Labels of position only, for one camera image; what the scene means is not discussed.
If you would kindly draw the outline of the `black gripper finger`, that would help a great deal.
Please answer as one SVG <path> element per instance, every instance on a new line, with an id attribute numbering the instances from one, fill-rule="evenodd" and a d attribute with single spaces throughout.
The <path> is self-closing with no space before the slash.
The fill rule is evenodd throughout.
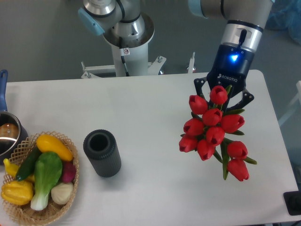
<path id="1" fill-rule="evenodd" d="M 204 98 L 208 103 L 210 102 L 210 86 L 206 77 L 196 78 L 194 80 L 196 94 Z"/>
<path id="2" fill-rule="evenodd" d="M 251 94 L 247 89 L 243 89 L 241 100 L 231 107 L 223 106 L 222 110 L 226 113 L 232 110 L 243 109 L 246 105 L 248 105 L 253 100 L 254 100 L 254 95 Z"/>

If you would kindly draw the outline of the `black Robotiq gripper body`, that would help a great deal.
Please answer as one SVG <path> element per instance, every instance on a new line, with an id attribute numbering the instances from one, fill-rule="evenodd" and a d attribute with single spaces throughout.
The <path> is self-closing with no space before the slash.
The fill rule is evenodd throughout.
<path id="1" fill-rule="evenodd" d="M 230 96 L 234 97 L 246 88 L 246 77 L 254 58 L 254 53 L 245 49 L 220 45 L 214 64 L 207 75 L 210 89 L 220 85 L 231 85 Z"/>

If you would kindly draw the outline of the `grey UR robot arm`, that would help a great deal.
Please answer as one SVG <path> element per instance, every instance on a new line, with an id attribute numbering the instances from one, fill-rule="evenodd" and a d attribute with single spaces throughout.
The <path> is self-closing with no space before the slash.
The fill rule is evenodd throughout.
<path id="1" fill-rule="evenodd" d="M 241 93 L 242 100 L 236 105 L 222 106 L 226 113 L 237 112 L 254 99 L 246 90 L 246 77 L 272 5 L 271 0 L 188 1 L 192 14 L 222 16 L 228 21 L 211 71 L 194 82 L 198 94 L 204 82 L 210 88 L 229 88 L 229 98 Z M 110 44 L 118 77 L 154 74 L 154 66 L 148 64 L 154 25 L 138 0 L 86 0 L 78 16 L 91 33 L 103 35 Z"/>

